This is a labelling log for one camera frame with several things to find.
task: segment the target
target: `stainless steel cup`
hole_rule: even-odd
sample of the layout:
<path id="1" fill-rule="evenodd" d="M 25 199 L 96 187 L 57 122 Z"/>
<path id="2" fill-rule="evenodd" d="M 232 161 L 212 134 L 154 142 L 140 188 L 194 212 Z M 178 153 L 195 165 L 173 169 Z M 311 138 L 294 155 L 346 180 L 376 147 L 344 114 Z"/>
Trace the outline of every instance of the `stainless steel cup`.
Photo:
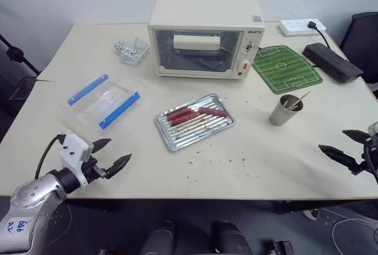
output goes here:
<path id="1" fill-rule="evenodd" d="M 303 102 L 300 101 L 297 103 L 297 107 L 294 108 L 293 110 L 288 110 L 288 107 L 290 105 L 294 104 L 299 98 L 296 96 L 293 96 L 291 94 L 286 94 L 282 96 L 276 107 L 274 108 L 273 112 L 269 116 L 269 121 L 271 124 L 275 126 L 281 126 L 285 124 L 290 118 L 292 118 L 296 113 L 303 108 Z"/>

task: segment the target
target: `hot dog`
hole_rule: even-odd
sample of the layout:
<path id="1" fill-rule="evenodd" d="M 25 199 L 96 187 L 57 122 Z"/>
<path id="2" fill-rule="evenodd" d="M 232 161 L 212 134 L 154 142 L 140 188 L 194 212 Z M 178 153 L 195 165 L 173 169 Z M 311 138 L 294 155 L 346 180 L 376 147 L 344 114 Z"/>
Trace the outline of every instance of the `hot dog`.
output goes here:
<path id="1" fill-rule="evenodd" d="M 225 110 L 220 110 L 220 109 L 209 109 L 208 107 L 200 107 L 198 109 L 199 113 L 206 113 L 208 115 L 217 115 L 217 116 L 222 116 L 222 117 L 228 117 L 229 113 L 226 112 Z"/>
<path id="2" fill-rule="evenodd" d="M 171 126 L 176 126 L 178 124 L 181 124 L 181 123 L 184 123 L 186 121 L 189 121 L 197 116 L 201 115 L 199 112 L 192 112 L 192 113 L 189 113 L 189 114 L 186 114 L 184 116 L 179 116 L 179 117 L 176 117 L 175 119 L 172 120 L 172 124 Z"/>
<path id="3" fill-rule="evenodd" d="M 191 109 L 185 107 L 184 109 L 179 109 L 179 110 L 176 110 L 175 112 L 168 114 L 167 120 L 172 121 L 173 119 L 176 119 L 180 116 L 188 115 L 190 113 L 193 113 L 193 111 Z"/>

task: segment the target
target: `oven timer dial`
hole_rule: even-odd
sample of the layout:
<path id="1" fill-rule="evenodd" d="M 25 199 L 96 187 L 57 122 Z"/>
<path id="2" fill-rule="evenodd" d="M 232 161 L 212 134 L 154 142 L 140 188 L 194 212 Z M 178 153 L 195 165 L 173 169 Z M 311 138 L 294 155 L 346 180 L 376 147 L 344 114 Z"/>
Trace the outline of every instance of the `oven timer dial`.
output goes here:
<path id="1" fill-rule="evenodd" d="M 245 44 L 243 44 L 242 48 L 243 48 L 243 52 L 245 54 L 249 53 L 251 51 L 252 48 L 254 48 L 255 45 L 253 44 L 253 41 L 247 41 Z"/>

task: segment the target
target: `chopstick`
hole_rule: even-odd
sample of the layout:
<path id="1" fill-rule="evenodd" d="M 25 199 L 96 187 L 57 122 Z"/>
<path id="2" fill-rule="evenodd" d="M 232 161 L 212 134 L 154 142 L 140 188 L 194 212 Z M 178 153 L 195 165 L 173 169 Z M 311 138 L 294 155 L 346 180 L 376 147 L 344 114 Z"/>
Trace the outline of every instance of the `chopstick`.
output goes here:
<path id="1" fill-rule="evenodd" d="M 310 94 L 311 91 L 308 91 L 307 93 L 305 93 L 300 99 L 296 100 L 295 103 L 293 103 L 292 105 L 290 105 L 289 107 L 287 107 L 288 110 L 293 110 L 294 107 L 296 106 L 296 104 L 298 104 L 302 99 L 305 98 L 305 96 L 307 96 L 308 94 Z"/>

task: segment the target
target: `toaster oven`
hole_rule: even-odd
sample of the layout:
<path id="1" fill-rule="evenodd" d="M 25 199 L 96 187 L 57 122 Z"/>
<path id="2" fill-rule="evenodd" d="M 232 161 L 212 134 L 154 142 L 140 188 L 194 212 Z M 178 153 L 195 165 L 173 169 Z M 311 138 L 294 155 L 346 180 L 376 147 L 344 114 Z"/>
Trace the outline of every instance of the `toaster oven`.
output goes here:
<path id="1" fill-rule="evenodd" d="M 157 0 L 148 32 L 159 75 L 242 79 L 264 22 L 258 0 Z"/>

